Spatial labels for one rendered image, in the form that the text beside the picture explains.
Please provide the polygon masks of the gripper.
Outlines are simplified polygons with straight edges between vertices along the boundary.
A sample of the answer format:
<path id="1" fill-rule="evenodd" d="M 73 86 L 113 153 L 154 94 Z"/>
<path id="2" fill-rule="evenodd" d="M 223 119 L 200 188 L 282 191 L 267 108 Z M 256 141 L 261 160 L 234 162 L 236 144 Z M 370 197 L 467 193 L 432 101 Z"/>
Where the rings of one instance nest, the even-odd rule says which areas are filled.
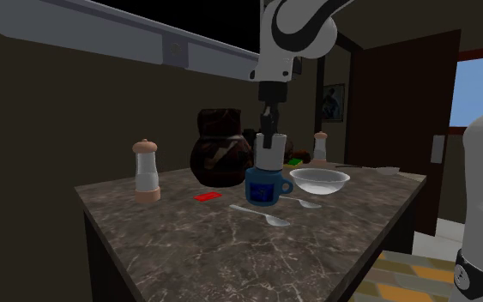
<path id="1" fill-rule="evenodd" d="M 272 148 L 273 135 L 277 132 L 278 105 L 287 101 L 287 83 L 261 81 L 258 84 L 258 99 L 265 102 L 260 115 L 261 133 L 264 135 L 263 147 Z"/>

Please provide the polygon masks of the white cylindrical cup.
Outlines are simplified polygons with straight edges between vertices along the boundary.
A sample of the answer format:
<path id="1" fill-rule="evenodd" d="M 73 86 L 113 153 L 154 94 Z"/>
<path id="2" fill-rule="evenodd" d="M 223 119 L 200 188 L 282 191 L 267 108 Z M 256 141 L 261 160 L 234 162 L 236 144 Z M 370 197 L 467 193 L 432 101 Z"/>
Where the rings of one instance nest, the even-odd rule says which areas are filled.
<path id="1" fill-rule="evenodd" d="M 257 133 L 255 139 L 255 166 L 260 170 L 279 171 L 283 167 L 287 136 L 273 134 L 271 148 L 265 148 L 264 134 Z"/>

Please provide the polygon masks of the brown lump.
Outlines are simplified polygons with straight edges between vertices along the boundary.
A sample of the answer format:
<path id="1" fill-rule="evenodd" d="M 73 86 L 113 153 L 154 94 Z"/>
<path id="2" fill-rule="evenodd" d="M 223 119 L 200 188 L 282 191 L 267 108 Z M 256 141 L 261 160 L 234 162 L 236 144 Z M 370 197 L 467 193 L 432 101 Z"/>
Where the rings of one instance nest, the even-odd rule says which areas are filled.
<path id="1" fill-rule="evenodd" d="M 308 151 L 303 150 L 303 149 L 298 150 L 298 151 L 294 151 L 293 150 L 293 143 L 290 142 L 290 141 L 287 141 L 286 145 L 285 145 L 283 163 L 287 164 L 292 159 L 302 160 L 302 162 L 304 164 L 308 164 L 308 163 L 311 162 L 311 155 Z"/>

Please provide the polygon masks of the small clear salt mill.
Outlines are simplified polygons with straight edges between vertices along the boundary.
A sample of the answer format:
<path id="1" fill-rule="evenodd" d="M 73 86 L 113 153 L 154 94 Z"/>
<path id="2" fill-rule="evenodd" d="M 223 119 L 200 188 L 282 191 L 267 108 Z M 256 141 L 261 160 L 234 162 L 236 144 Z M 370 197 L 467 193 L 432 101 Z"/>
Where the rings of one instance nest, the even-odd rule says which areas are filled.
<path id="1" fill-rule="evenodd" d="M 326 162 L 326 139 L 328 135 L 322 131 L 314 134 L 315 144 L 313 151 L 313 160 Z"/>

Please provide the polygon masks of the dark brown patterned jug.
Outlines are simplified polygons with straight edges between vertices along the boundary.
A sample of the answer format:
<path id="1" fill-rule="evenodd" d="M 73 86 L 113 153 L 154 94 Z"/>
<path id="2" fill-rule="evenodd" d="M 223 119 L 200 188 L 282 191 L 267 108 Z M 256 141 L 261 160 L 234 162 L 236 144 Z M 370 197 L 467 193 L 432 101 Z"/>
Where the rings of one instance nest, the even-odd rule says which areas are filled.
<path id="1" fill-rule="evenodd" d="M 199 138 L 190 155 L 190 169 L 204 186 L 232 187 L 245 181 L 253 167 L 253 151 L 242 135 L 239 109 L 202 109 Z"/>

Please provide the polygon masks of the blue mug with picture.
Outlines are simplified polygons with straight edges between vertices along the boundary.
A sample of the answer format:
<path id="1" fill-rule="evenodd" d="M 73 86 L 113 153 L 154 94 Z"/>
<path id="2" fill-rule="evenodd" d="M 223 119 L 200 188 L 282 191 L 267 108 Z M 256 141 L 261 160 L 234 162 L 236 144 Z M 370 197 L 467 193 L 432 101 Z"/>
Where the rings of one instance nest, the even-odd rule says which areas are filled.
<path id="1" fill-rule="evenodd" d="M 245 171 L 245 197 L 255 206 L 270 207 L 281 195 L 293 191 L 293 183 L 282 176 L 282 170 L 265 171 L 251 167 Z"/>

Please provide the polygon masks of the white bowl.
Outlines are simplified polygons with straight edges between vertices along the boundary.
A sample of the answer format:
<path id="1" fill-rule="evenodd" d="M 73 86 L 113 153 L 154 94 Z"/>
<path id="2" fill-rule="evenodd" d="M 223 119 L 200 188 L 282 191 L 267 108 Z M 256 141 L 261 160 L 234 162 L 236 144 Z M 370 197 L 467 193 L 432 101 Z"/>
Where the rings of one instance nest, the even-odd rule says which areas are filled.
<path id="1" fill-rule="evenodd" d="M 322 168 L 295 169 L 290 176 L 301 190 L 321 196 L 337 192 L 350 180 L 344 172 Z"/>

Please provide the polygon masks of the short silver spoon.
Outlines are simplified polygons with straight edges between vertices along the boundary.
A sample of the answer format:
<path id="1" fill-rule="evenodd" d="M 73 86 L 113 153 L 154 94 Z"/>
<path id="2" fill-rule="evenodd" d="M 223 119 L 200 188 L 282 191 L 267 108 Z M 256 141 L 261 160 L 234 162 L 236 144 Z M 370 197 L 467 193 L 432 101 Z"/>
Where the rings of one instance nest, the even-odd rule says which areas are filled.
<path id="1" fill-rule="evenodd" d="M 307 201 L 299 199 L 299 198 L 289 197 L 289 196 L 281 196 L 281 198 L 298 201 L 299 204 L 304 208 L 321 208 L 321 205 L 319 205 L 319 204 L 315 204 L 313 202 L 307 202 Z"/>

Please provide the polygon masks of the long silver spoon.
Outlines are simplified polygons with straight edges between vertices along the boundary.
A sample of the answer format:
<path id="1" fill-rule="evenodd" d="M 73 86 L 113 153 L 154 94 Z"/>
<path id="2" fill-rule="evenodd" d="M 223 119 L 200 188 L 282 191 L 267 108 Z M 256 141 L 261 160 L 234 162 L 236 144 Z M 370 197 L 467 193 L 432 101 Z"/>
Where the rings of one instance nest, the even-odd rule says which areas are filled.
<path id="1" fill-rule="evenodd" d="M 270 214 L 265 214 L 265 213 L 261 213 L 261 212 L 255 211 L 255 210 L 243 208 L 243 207 L 240 207 L 238 205 L 232 204 L 232 205 L 229 206 L 229 208 L 232 208 L 232 209 L 235 209 L 235 210 L 238 210 L 238 211 L 242 211 L 242 212 L 246 212 L 246 213 L 261 215 L 265 218 L 265 220 L 267 221 L 267 223 L 269 225 L 274 226 L 274 227 L 287 227 L 287 226 L 290 225 L 290 223 L 286 220 L 280 219 L 280 218 L 275 217 L 275 216 L 270 215 Z"/>

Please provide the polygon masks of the red card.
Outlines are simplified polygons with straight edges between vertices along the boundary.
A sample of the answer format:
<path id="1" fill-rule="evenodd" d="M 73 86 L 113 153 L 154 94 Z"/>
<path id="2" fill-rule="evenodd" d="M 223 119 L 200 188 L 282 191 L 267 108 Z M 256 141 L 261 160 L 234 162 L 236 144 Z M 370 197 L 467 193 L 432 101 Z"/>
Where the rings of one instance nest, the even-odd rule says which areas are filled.
<path id="1" fill-rule="evenodd" d="M 197 196 L 193 196 L 193 198 L 195 200 L 197 200 L 198 202 L 206 202 L 206 201 L 218 198 L 218 197 L 221 197 L 221 193 L 214 192 L 214 191 L 211 191 L 211 192 L 208 192 L 208 193 L 203 193 L 203 194 L 200 194 L 200 195 L 197 195 Z"/>

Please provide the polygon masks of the dark brown door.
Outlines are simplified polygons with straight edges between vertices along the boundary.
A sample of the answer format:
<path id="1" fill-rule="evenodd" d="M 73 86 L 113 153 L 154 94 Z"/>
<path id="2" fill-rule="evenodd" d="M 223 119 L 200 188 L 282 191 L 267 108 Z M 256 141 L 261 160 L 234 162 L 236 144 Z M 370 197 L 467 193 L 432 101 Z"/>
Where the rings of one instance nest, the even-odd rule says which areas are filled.
<path id="1" fill-rule="evenodd" d="M 425 176 L 415 229 L 433 235 L 444 173 L 430 162 L 432 137 L 450 125 L 461 33 L 453 30 L 351 56 L 345 161 Z"/>

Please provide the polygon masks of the large clear salt mill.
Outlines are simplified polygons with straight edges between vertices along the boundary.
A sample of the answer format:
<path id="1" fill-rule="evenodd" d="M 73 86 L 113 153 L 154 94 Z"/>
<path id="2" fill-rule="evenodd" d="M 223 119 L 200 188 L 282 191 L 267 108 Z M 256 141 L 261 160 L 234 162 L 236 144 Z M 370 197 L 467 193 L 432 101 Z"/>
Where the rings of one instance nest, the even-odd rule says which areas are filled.
<path id="1" fill-rule="evenodd" d="M 155 159 L 157 145 L 147 139 L 142 139 L 133 145 L 132 150 L 136 154 L 136 201 L 142 203 L 159 201 L 159 174 Z"/>

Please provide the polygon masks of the grey overhead hood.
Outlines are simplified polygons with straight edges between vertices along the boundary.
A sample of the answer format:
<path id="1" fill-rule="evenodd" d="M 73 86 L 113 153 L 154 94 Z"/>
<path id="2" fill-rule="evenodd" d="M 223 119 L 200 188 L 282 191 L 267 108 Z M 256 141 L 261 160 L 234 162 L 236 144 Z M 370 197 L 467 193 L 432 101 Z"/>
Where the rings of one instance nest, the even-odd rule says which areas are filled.
<path id="1" fill-rule="evenodd" d="M 258 55 L 91 0 L 0 0 L 0 34 L 247 81 Z"/>

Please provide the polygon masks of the framed wall picture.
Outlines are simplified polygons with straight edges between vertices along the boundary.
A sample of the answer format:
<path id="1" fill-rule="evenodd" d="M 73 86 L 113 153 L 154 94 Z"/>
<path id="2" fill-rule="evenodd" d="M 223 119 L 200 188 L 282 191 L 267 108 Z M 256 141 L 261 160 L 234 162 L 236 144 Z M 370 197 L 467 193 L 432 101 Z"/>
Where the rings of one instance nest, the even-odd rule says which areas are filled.
<path id="1" fill-rule="evenodd" d="M 342 122 L 345 99 L 345 85 L 332 84 L 323 87 L 322 120 Z"/>

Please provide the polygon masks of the dark-handled silver ladle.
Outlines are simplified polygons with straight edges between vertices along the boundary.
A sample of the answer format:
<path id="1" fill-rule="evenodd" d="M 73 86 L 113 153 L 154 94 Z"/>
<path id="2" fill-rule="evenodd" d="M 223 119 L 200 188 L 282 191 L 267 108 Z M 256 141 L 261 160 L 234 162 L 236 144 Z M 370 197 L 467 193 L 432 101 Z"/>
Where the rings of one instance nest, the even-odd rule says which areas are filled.
<path id="1" fill-rule="evenodd" d="M 361 168 L 361 169 L 368 169 L 368 170 L 373 170 L 378 172 L 379 174 L 382 175 L 396 175 L 399 171 L 399 167 L 393 167 L 393 166 L 380 166 L 380 167 L 368 167 L 368 166 L 356 166 L 356 165 L 338 165 L 335 166 L 335 168 Z"/>

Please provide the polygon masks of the white light switch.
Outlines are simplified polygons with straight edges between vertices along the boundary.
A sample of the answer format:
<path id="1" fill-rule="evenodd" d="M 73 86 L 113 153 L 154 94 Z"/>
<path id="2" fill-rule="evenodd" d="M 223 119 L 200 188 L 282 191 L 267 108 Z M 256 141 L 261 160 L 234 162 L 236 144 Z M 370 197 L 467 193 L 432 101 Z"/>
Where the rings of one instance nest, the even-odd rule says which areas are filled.
<path id="1" fill-rule="evenodd" d="M 432 137 L 432 151 L 430 162 L 442 164 L 444 159 L 445 135 L 434 135 Z"/>

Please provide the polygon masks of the window with red frame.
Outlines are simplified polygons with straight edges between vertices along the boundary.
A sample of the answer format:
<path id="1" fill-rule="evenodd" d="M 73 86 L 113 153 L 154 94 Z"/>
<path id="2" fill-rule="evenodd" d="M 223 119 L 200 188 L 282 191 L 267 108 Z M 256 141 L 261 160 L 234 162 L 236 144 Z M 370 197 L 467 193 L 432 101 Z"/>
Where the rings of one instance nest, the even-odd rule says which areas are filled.
<path id="1" fill-rule="evenodd" d="M 461 51 L 450 114 L 450 135 L 462 135 L 483 114 L 483 49 Z"/>

